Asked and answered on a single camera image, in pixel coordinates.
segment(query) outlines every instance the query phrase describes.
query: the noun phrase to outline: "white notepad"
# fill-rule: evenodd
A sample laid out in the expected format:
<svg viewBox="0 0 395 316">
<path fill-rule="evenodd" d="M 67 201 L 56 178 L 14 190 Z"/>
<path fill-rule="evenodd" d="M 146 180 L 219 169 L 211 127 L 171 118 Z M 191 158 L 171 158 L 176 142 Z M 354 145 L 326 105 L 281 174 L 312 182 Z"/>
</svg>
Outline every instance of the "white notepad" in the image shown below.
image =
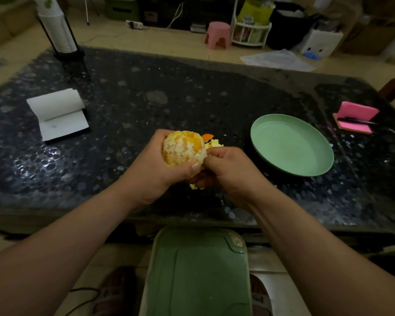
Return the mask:
<svg viewBox="0 0 395 316">
<path fill-rule="evenodd" d="M 42 140 L 49 141 L 88 128 L 85 105 L 71 88 L 26 100 L 38 118 Z"/>
</svg>

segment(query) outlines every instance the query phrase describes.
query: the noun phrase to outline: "hand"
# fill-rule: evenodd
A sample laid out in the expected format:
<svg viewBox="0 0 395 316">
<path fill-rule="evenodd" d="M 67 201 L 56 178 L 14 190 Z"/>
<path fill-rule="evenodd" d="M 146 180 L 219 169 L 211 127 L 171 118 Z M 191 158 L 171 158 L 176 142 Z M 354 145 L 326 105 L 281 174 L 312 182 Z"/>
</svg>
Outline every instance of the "hand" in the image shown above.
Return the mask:
<svg viewBox="0 0 395 316">
<path fill-rule="evenodd" d="M 276 191 L 241 149 L 213 147 L 206 152 L 203 165 L 209 171 L 202 171 L 190 180 L 196 187 L 221 186 L 234 204 L 247 210 L 267 190 Z"/>
<path fill-rule="evenodd" d="M 151 204 L 173 184 L 188 180 L 199 169 L 199 163 L 168 166 L 162 157 L 163 142 L 174 131 L 157 130 L 148 145 L 137 156 L 123 176 L 114 184 L 135 207 Z"/>
</svg>

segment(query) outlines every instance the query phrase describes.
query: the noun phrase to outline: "table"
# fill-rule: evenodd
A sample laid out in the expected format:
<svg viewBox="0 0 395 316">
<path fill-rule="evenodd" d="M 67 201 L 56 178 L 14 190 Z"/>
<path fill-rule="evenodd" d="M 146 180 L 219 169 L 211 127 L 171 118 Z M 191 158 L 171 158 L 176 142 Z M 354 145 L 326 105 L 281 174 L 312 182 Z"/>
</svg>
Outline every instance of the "table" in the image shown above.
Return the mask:
<svg viewBox="0 0 395 316">
<path fill-rule="evenodd" d="M 84 62 L 46 51 L 0 86 L 0 216 L 59 217 L 117 180 L 157 128 L 211 133 L 243 148 L 261 172 L 332 231 L 395 233 L 395 110 L 362 80 L 85 48 Z M 26 99 L 73 88 L 90 128 L 41 142 Z M 380 109 L 373 135 L 339 130 L 342 101 Z M 295 177 L 255 153 L 252 122 L 289 114 L 316 127 L 335 163 Z M 256 227 L 222 191 L 173 186 L 133 221 Z"/>
</svg>

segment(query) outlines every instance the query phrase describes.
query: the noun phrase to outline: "person's left hand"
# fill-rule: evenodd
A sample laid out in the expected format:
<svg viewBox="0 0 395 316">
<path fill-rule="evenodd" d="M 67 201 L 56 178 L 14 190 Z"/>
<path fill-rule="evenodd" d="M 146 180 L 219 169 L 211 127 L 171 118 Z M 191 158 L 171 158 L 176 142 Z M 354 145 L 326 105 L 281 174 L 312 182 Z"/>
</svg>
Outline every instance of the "person's left hand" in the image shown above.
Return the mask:
<svg viewBox="0 0 395 316">
<path fill-rule="evenodd" d="M 161 154 L 163 142 L 174 131 L 157 130 L 123 176 L 114 183 L 117 193 L 135 207 L 151 204 L 173 184 L 197 174 L 199 163 L 168 166 Z"/>
</svg>

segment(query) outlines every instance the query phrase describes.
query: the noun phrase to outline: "green box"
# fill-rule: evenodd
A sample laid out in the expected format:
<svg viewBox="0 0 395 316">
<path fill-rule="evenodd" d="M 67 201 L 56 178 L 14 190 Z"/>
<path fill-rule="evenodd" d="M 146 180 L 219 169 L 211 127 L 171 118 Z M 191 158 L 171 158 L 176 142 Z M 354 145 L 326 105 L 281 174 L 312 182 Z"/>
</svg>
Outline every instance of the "green box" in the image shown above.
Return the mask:
<svg viewBox="0 0 395 316">
<path fill-rule="evenodd" d="M 105 0 L 105 10 L 110 19 L 137 22 L 141 20 L 137 0 Z"/>
</svg>

